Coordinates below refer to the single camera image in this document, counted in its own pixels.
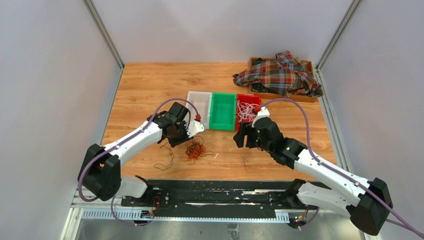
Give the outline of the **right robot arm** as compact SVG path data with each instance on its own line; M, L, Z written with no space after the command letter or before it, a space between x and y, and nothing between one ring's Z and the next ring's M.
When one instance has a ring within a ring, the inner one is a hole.
M368 235L380 233L393 208L388 185L382 179L369 180L332 164L306 144L285 137L269 117L242 123L233 140L238 148L258 148L278 164L306 173L325 185L322 188L295 179L285 195L291 208L316 206L349 218Z

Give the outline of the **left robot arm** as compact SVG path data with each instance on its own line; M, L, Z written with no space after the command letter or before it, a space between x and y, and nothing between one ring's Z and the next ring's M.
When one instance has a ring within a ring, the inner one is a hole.
M116 196L133 197L140 206L153 201L152 186L140 176L125 176L121 169L145 148L167 139L171 147L191 140L204 130L201 115L196 107L191 122L185 122L191 111L173 98L168 111L155 112L138 128L124 137L101 146L91 145L85 154L77 177L79 197L85 202L107 201Z

